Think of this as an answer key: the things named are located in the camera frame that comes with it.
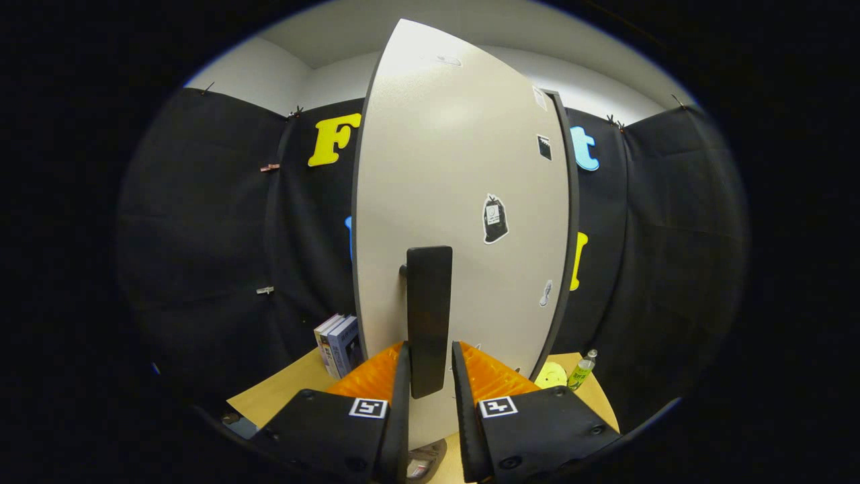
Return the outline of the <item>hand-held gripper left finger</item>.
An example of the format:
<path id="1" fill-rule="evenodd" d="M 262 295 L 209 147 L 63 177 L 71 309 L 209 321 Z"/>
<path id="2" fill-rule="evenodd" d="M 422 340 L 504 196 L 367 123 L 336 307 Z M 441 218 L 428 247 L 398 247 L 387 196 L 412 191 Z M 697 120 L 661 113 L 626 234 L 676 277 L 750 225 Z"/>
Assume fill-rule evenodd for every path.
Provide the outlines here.
<path id="1" fill-rule="evenodd" d="M 411 347 L 395 344 L 375 360 L 393 371 L 389 396 L 301 389 L 255 432 L 252 448 L 301 483 L 405 483 Z"/>

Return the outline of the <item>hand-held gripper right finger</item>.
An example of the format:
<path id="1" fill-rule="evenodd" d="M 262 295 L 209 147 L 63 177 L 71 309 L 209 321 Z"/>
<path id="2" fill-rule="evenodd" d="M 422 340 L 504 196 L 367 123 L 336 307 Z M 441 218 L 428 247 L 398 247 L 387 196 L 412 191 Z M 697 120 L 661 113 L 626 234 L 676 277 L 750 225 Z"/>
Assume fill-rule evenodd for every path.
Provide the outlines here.
<path id="1" fill-rule="evenodd" d="M 465 482 L 550 483 L 614 447 L 621 433 L 568 387 L 475 399 L 479 350 L 451 343 Z"/>

